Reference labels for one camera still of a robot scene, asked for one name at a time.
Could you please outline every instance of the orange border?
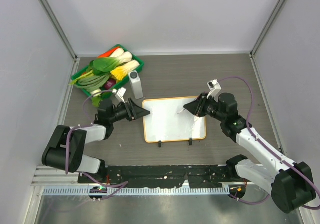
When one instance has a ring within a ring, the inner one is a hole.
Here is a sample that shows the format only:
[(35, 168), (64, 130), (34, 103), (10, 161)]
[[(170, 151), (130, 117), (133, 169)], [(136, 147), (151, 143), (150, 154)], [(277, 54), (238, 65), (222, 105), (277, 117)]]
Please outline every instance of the orange border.
[[(158, 101), (158, 100), (170, 100), (170, 99), (185, 99), (185, 98), (197, 98), (198, 96), (185, 96), (185, 97), (169, 97), (169, 98), (157, 98), (157, 99), (147, 99), (142, 102), (142, 108), (145, 107), (145, 102), (149, 101)], [(157, 143), (159, 141), (147, 141), (146, 137), (146, 124), (145, 124), (145, 116), (143, 117), (143, 131), (144, 131), (144, 140), (146, 143)], [(203, 138), (196, 138), (193, 140), (203, 140), (207, 137), (207, 119), (204, 117), (204, 137)], [(178, 139), (178, 140), (164, 140), (163, 143), (168, 142), (182, 142), (182, 141), (189, 141), (189, 139)]]

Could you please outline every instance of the wood grain surface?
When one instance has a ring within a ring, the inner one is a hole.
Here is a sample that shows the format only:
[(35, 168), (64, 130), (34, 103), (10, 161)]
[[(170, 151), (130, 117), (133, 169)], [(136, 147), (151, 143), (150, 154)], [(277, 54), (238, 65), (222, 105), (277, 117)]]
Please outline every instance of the wood grain surface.
[[(207, 82), (229, 76), (241, 76), (252, 86), (254, 92), (254, 110), (250, 119), (252, 125), (270, 144), (277, 147), (267, 110), (248, 54), (216, 55), (167, 55), (141, 56), (144, 68), (139, 74), (144, 99), (135, 100), (130, 83), (125, 98), (132, 98), (141, 105), (145, 99), (198, 96), (208, 91)], [(81, 58), (79, 70), (92, 58)], [(240, 115), (246, 117), (251, 97), (247, 86), (240, 80), (232, 79), (220, 83), (223, 92), (232, 93), (238, 102)], [(68, 106), (65, 125), (88, 124), (89, 120), (82, 111), (82, 103), (87, 96), (73, 88)], [(94, 118), (97, 108), (89, 102), (86, 106), (89, 115)], [(84, 153), (103, 159), (107, 165), (201, 165), (225, 164), (236, 155), (243, 154), (253, 162), (257, 160), (244, 148), (227, 138), (220, 128), (220, 123), (206, 117), (207, 136), (204, 140), (166, 142), (162, 148), (158, 144), (146, 143), (143, 120), (114, 124), (111, 137), (105, 141), (89, 143)]]

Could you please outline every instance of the green basket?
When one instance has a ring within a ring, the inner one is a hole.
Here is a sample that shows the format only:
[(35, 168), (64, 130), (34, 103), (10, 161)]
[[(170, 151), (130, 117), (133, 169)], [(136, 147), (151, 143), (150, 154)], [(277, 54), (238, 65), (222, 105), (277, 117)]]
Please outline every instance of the green basket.
[[(118, 44), (118, 45), (115, 45), (114, 47), (112, 47), (111, 49), (115, 48), (115, 47), (120, 47), (122, 48), (125, 52), (128, 52), (128, 50), (123, 47), (122, 45)], [(135, 71), (137, 71), (138, 73), (142, 71), (145, 63), (138, 57), (136, 57), (135, 55), (132, 54), (132, 60), (136, 60), (140, 65), (135, 69)], [(81, 69), (80, 71), (78, 71), (76, 74), (74, 74), (72, 77), (71, 77), (71, 80), (75, 80), (77, 79), (78, 77), (81, 76), (82, 73), (84, 73), (87, 68), (89, 66), (86, 66), (85, 68)], [(111, 87), (111, 89), (120, 89), (122, 88), (127, 82), (129, 82), (129, 77), (126, 76), (122, 81), (119, 81), (117, 84), (115, 84), (113, 87)], [(81, 89), (88, 97), (91, 96), (91, 94), (89, 92), (87, 92), (85, 89)], [(102, 99), (106, 99), (106, 98), (109, 98), (110, 96), (112, 95), (112, 93), (110, 92), (105, 92), (101, 95)]]

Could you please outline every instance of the floor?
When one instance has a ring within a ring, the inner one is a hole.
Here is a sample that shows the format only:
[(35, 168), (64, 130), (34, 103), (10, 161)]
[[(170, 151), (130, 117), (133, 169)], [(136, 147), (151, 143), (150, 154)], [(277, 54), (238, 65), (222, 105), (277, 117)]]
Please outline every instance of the floor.
[[(277, 146), (267, 110), (248, 54), (217, 55), (169, 55), (141, 56), (144, 68), (140, 73), (144, 99), (135, 100), (130, 84), (125, 87), (125, 98), (132, 98), (138, 105), (145, 99), (198, 96), (207, 91), (207, 82), (229, 76), (245, 78), (254, 91), (254, 110), (250, 122), (273, 146)], [(79, 70), (87, 66), (92, 58), (81, 58)], [(235, 95), (239, 113), (246, 117), (251, 98), (247, 86), (240, 80), (232, 79), (221, 83), (222, 91)], [(88, 124), (82, 111), (82, 103), (87, 96), (77, 88), (72, 91), (65, 124), (75, 126)], [(90, 103), (86, 107), (94, 117), (97, 109)], [(186, 141), (166, 142), (162, 148), (158, 144), (146, 143), (143, 120), (133, 122), (122, 120), (114, 124), (111, 137), (105, 141), (85, 146), (88, 156), (103, 159), (108, 165), (201, 165), (225, 164), (236, 155), (243, 154), (256, 162), (244, 148), (227, 138), (220, 123), (206, 117), (207, 136), (197, 140), (192, 146)]]
[[(247, 189), (247, 201), (265, 196), (254, 185)], [(260, 205), (246, 205), (225, 195), (174, 195), (117, 196), (96, 203), (87, 196), (44, 196), (35, 223), (302, 224), (303, 221), (298, 211), (281, 212), (271, 198)]]

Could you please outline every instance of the carrot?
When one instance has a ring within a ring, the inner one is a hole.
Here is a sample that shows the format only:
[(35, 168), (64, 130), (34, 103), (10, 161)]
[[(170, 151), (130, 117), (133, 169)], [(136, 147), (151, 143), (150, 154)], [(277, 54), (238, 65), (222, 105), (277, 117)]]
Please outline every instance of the carrot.
[(120, 46), (116, 46), (115, 48), (112, 48), (111, 50), (108, 50), (106, 53), (101, 54), (100, 56), (98, 56), (98, 58), (108, 58), (110, 57), (110, 55), (112, 53), (114, 53), (115, 50), (117, 50), (118, 48), (120, 48)]

